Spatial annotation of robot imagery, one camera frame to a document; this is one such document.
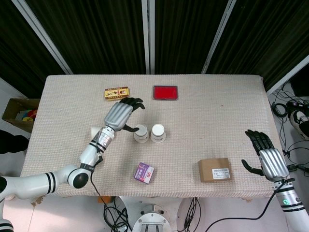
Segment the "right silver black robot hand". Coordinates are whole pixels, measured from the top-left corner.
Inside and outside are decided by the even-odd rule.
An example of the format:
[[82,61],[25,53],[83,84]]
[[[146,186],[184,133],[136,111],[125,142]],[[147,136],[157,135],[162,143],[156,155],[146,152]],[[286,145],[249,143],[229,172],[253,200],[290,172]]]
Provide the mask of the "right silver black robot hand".
[[257,153],[261,163],[261,169],[252,168],[244,159],[241,160],[244,168],[252,174],[265,176],[271,182],[278,182],[286,179],[289,170],[286,166],[284,158],[276,149],[270,138],[263,132],[247,130],[245,134]]

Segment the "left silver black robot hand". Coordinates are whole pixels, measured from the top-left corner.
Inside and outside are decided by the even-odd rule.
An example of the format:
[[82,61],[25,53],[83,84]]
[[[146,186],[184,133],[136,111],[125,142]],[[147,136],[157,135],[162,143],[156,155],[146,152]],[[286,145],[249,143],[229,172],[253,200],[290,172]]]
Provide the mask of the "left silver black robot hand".
[[113,129],[115,132],[125,130],[128,132],[137,132],[138,127],[132,128],[126,123],[131,114],[138,108],[145,109],[143,100],[140,98],[123,98],[116,102],[104,118],[105,126]]

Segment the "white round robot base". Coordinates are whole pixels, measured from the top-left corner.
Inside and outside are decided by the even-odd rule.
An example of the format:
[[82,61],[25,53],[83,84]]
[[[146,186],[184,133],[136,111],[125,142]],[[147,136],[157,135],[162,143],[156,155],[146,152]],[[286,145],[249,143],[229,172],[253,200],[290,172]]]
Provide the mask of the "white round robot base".
[[125,197],[132,232],[178,232],[177,218],[182,198]]

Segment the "white paper cup blue stripe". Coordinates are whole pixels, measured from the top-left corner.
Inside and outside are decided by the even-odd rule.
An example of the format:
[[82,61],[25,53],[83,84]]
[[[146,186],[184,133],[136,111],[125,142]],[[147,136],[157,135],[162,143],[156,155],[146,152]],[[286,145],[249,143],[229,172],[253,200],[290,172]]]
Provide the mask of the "white paper cup blue stripe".
[[134,139],[138,143],[145,143],[145,142],[147,142],[148,139],[149,139],[148,128],[145,125],[143,125],[143,124],[138,124],[136,126],[136,128],[138,128],[139,130],[134,132]]
[[166,138],[165,128],[162,124],[154,124],[150,135],[151,140],[154,143],[161,143]]

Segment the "yellow printed flat box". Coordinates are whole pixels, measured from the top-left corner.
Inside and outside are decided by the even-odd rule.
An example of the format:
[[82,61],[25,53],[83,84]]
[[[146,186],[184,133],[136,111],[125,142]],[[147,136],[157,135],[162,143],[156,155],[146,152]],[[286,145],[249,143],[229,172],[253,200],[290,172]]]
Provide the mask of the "yellow printed flat box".
[[128,87],[115,87],[104,90],[104,98],[107,101],[117,101],[129,97],[130,91]]

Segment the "red tray with dark rim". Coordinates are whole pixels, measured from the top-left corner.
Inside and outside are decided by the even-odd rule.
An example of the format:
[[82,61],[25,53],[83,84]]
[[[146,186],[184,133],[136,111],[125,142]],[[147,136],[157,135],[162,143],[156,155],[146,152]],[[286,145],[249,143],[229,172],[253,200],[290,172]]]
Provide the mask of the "red tray with dark rim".
[[178,87],[153,86],[153,99],[158,101],[176,101],[178,99]]

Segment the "white black sneaker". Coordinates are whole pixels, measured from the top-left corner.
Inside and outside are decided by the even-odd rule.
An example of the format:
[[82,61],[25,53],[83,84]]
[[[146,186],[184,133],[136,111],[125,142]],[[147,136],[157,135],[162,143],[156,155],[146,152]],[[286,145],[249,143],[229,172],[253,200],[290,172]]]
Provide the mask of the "white black sneaker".
[[290,101],[286,107],[290,123],[304,140],[309,141],[309,104]]

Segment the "brown cardboard box with label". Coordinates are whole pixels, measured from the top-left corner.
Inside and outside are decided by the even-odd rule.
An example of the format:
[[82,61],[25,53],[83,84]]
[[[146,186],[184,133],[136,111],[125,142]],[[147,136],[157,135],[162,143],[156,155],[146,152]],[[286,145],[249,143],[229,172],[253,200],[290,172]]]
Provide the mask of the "brown cardboard box with label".
[[231,168],[228,158],[202,159],[198,162],[198,168],[202,183],[231,179]]

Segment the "purple white carton box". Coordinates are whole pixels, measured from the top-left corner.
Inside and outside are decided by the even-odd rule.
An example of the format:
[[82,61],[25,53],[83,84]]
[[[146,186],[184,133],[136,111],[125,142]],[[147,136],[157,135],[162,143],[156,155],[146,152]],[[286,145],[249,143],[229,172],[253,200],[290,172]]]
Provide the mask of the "purple white carton box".
[[149,166],[143,162],[140,162],[136,169],[134,178],[140,182],[149,184],[152,178],[152,175],[154,173],[154,170],[155,170],[154,167]]

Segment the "dark green curtain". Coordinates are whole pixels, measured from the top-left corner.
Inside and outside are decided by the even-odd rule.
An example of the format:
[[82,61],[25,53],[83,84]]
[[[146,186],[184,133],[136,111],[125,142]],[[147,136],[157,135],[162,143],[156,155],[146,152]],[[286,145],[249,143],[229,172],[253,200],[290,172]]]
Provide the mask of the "dark green curtain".
[[[26,0],[74,74],[145,74],[141,0]],[[155,0],[155,73],[201,73],[228,0]],[[309,55],[309,0],[237,0],[207,73],[270,89]],[[11,0],[0,0],[0,78],[38,98],[64,74]]]

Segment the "beige woven tablecloth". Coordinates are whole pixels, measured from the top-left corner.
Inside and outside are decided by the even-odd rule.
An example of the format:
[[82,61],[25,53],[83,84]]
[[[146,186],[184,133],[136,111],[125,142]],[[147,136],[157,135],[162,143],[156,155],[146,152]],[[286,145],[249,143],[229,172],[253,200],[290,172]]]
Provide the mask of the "beige woven tablecloth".
[[[153,99],[153,86],[177,86],[176,101]],[[259,158],[246,130],[261,131],[280,148],[274,118],[257,75],[51,75],[47,77],[34,122],[22,176],[79,165],[91,141],[92,127],[101,127],[113,106],[104,90],[128,87],[145,109],[132,113],[127,124],[151,128],[162,124],[161,143],[134,140],[127,131],[115,138],[95,168],[93,182],[81,189],[67,184],[60,196],[134,197],[269,197],[272,184],[248,172],[241,160],[259,168]],[[202,183],[198,162],[228,158],[231,179]],[[149,184],[134,178],[140,162],[154,167]]]

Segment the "open cardboard box on floor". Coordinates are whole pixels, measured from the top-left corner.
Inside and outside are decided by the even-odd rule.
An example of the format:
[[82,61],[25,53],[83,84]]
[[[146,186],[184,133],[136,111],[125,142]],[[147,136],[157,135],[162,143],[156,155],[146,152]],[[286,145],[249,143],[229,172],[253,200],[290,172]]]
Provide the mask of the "open cardboard box on floor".
[[13,126],[31,133],[40,99],[11,98],[2,119]]

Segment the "white metal frame post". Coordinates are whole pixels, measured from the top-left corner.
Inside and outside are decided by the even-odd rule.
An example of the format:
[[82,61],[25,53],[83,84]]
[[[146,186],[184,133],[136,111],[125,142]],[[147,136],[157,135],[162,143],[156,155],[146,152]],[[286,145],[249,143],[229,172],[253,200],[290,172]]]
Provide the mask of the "white metal frame post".
[[26,0],[11,0],[14,6],[17,8],[17,10],[20,12],[20,14],[24,17],[24,19],[27,21],[29,26],[32,28],[32,30],[35,32],[35,34],[38,36],[40,41],[43,43],[45,48],[48,50],[48,52],[51,54],[51,56],[54,58],[56,63],[60,66],[60,68],[63,70],[65,74],[73,74],[73,71],[57,49],[56,45],[50,38],[50,36],[47,34],[46,30],[36,17],[36,15],[33,13],[29,5],[27,4]]
[[141,0],[146,74],[155,74],[155,0]]
[[228,23],[228,20],[229,20],[231,14],[232,14],[232,11],[233,11],[236,3],[237,3],[237,0],[228,0],[228,2],[227,2],[227,5],[226,5],[224,13],[222,15],[221,21],[219,23],[218,29],[216,31],[214,38],[213,38],[211,47],[210,47],[209,52],[207,54],[206,60],[204,62],[201,74],[206,74],[206,72],[207,72],[207,69],[208,69],[209,64],[211,62],[213,54],[214,54],[214,52],[217,48],[217,45],[220,41],[220,38],[221,38],[221,36],[224,32],[224,29],[225,29],[225,27]]
[[309,55],[301,60],[294,68],[292,68],[283,78],[277,81],[267,92],[267,96],[270,96],[276,89],[290,80],[295,74],[297,74],[302,68],[309,64]]

